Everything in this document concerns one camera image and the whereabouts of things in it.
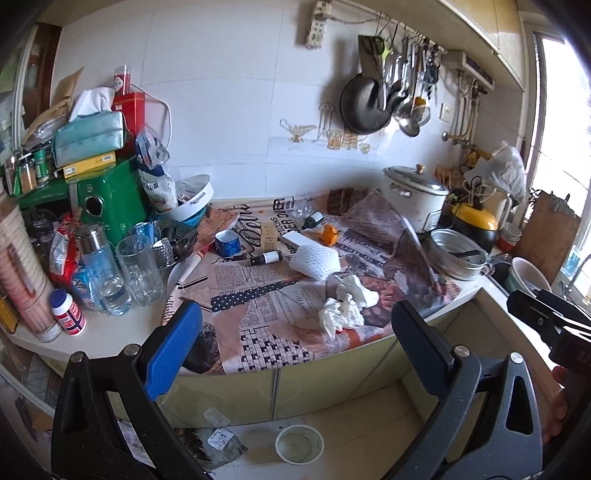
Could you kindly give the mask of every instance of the metal screw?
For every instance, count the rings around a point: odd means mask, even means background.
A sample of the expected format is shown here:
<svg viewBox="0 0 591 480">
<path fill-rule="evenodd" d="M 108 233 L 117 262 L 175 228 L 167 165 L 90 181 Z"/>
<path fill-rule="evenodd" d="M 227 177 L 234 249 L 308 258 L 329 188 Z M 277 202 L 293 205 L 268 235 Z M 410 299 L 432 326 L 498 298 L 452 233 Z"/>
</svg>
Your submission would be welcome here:
<svg viewBox="0 0 591 480">
<path fill-rule="evenodd" d="M 136 356 L 139 353 L 139 345 L 130 343 L 123 349 L 123 354 L 126 356 Z"/>
<path fill-rule="evenodd" d="M 522 364 L 523 363 L 523 357 L 521 356 L 520 353 L 517 352 L 513 352 L 511 355 L 511 361 L 515 364 Z"/>
<path fill-rule="evenodd" d="M 82 352 L 75 352 L 70 357 L 70 362 L 77 364 L 78 362 L 82 362 L 84 358 L 84 353 Z"/>
<path fill-rule="evenodd" d="M 470 356 L 470 349 L 464 345 L 458 345 L 457 347 L 455 347 L 453 349 L 453 351 L 457 356 L 463 356 L 463 357 Z"/>
</svg>

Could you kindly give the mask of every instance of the window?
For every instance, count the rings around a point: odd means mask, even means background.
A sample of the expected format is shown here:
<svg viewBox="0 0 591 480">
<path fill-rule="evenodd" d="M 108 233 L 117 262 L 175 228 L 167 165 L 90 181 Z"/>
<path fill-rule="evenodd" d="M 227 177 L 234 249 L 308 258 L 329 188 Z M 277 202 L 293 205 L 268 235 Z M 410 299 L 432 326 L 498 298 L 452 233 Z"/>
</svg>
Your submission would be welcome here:
<svg viewBox="0 0 591 480">
<path fill-rule="evenodd" d="M 532 62 L 530 69 L 531 85 L 536 88 L 528 187 L 560 198 L 570 195 L 569 206 L 582 219 L 573 250 L 576 257 L 570 262 L 576 264 L 591 254 L 591 88 L 570 46 L 546 33 L 533 32 L 533 37 L 535 70 Z M 559 277 L 568 281 L 564 272 Z M 591 262 L 575 287 L 582 296 L 589 291 Z"/>
</svg>

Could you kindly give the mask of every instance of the small dark bottle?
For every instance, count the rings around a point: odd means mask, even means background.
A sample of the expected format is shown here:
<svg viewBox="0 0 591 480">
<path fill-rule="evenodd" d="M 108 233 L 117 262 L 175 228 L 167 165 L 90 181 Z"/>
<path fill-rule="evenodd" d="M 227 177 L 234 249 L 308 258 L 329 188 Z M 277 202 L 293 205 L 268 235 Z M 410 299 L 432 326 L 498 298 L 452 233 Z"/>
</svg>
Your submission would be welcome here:
<svg viewBox="0 0 591 480">
<path fill-rule="evenodd" d="M 312 215 L 309 215 L 304 219 L 304 225 L 302 225 L 301 229 L 306 230 L 307 228 L 314 228 L 315 226 L 320 225 L 320 222 L 323 219 L 324 215 L 321 212 L 314 212 Z"/>
<path fill-rule="evenodd" d="M 267 252 L 266 254 L 251 258 L 251 266 L 258 267 L 260 265 L 280 262 L 281 260 L 283 260 L 283 254 L 279 252 L 279 250 L 273 250 L 272 252 Z"/>
</svg>

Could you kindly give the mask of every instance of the blue bottle cap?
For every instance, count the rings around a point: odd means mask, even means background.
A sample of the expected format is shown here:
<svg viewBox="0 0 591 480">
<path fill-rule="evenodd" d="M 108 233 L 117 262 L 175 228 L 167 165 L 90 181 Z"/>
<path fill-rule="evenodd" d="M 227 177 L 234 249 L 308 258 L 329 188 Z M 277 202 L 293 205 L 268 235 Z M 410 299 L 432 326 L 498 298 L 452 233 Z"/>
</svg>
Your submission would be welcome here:
<svg viewBox="0 0 591 480">
<path fill-rule="evenodd" d="M 51 305 L 52 309 L 56 309 L 66 301 L 67 296 L 68 294 L 65 289 L 56 288 L 51 292 L 51 295 L 49 295 L 49 305 Z"/>
</svg>

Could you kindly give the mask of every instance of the white bucket on floor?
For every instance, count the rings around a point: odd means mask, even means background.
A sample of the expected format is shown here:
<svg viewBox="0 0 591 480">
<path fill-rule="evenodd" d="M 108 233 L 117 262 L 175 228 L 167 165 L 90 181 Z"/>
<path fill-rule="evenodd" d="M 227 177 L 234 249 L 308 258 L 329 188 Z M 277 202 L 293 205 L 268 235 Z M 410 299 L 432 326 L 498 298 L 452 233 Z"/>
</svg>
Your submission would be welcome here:
<svg viewBox="0 0 591 480">
<path fill-rule="evenodd" d="M 308 425 L 292 425 L 277 435 L 275 451 L 284 462 L 308 465 L 322 455 L 324 439 L 318 430 Z"/>
</svg>

